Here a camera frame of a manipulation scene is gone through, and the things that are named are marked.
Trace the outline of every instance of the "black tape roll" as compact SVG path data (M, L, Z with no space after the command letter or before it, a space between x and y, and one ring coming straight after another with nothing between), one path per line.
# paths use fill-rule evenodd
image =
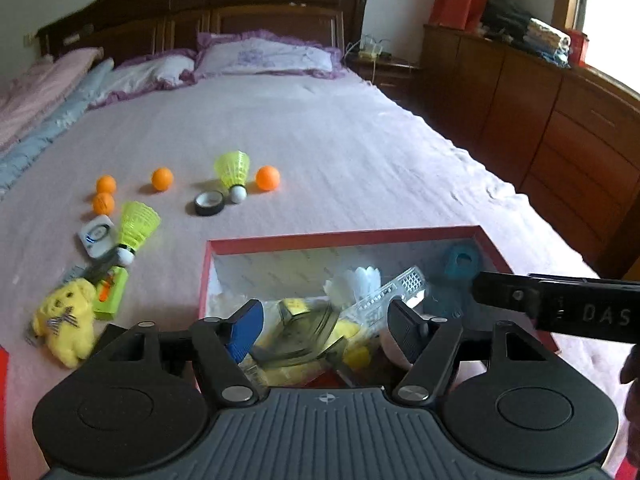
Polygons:
M225 196L219 191L200 193L193 200L193 205L199 216L217 215L225 208Z

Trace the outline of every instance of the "orange toy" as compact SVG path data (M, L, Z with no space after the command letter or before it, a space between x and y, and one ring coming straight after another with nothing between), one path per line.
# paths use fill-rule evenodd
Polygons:
M95 181L95 192L109 194L115 193L116 179L114 179L111 175L101 176L98 180Z
M109 193L98 193L94 196L94 213L110 215L116 207L116 201Z
M263 191L273 191L280 185L280 172L273 166L263 166L255 174L255 183Z
M174 174L169 168L158 168L151 175L151 184L158 191L166 191L174 183Z

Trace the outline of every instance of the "wooden headboard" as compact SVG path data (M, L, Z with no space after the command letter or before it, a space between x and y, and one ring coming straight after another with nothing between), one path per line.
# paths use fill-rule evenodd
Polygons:
M344 49L359 41L367 0L96 0L38 31L43 54L100 46L116 63L195 48L197 32L266 28Z

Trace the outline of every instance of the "window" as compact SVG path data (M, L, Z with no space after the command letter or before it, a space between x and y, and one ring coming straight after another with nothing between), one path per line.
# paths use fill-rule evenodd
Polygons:
M579 0L576 16L576 28L590 40L586 62L636 92L640 92L639 10L640 0Z

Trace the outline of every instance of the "nightstand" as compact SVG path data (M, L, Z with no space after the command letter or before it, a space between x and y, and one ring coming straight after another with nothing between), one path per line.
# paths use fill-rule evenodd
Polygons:
M346 64L351 70L366 81L371 81L380 91L402 108L413 107L413 86L419 68L399 57L376 60L374 73L373 62L359 59L358 56L347 56Z

